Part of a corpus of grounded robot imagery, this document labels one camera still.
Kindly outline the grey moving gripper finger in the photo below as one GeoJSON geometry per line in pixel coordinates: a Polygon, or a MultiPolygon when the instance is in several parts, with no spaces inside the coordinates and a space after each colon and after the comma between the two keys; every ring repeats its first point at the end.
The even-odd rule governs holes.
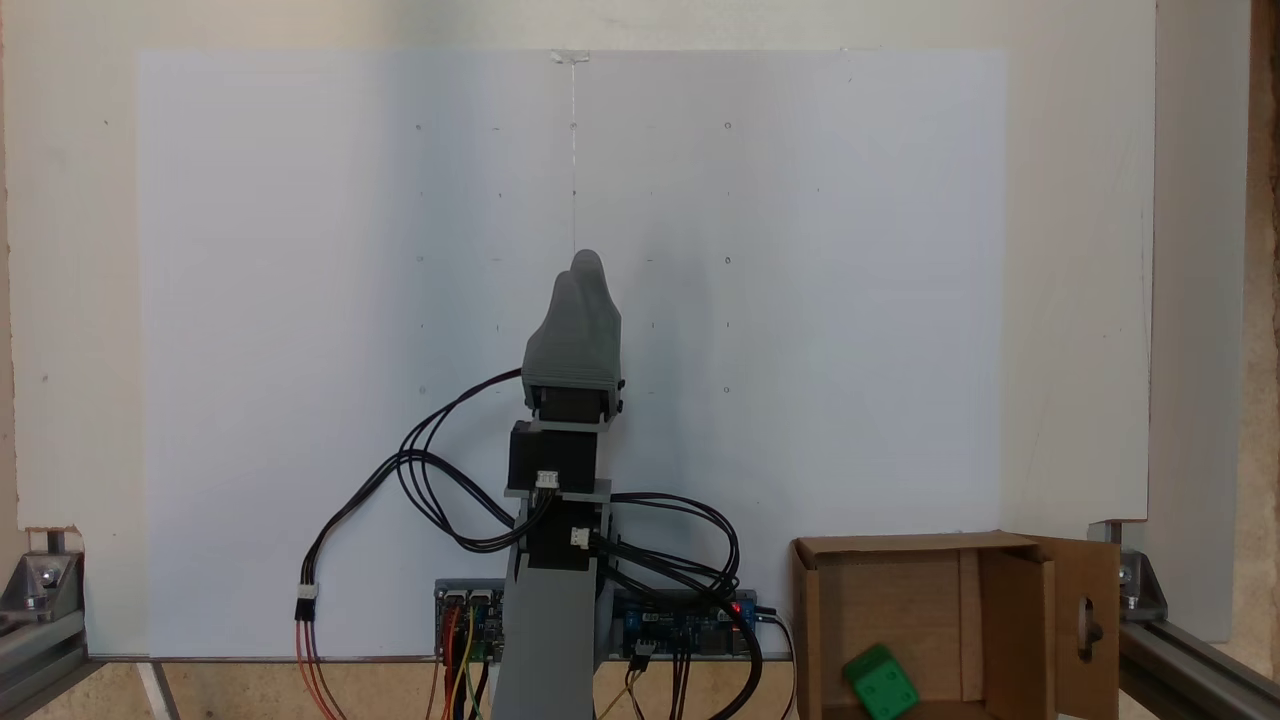
{"type": "Polygon", "coordinates": [[[572,270],[561,272],[553,283],[547,314],[527,343],[598,345],[580,301],[572,270]]]}

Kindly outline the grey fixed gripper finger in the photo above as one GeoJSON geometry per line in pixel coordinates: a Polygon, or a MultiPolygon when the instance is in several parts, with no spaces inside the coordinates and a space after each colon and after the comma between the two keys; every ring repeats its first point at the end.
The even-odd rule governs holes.
{"type": "Polygon", "coordinates": [[[621,346],[622,316],[612,299],[603,260],[594,250],[579,250],[572,259],[572,275],[579,287],[582,311],[591,337],[621,346]]]}

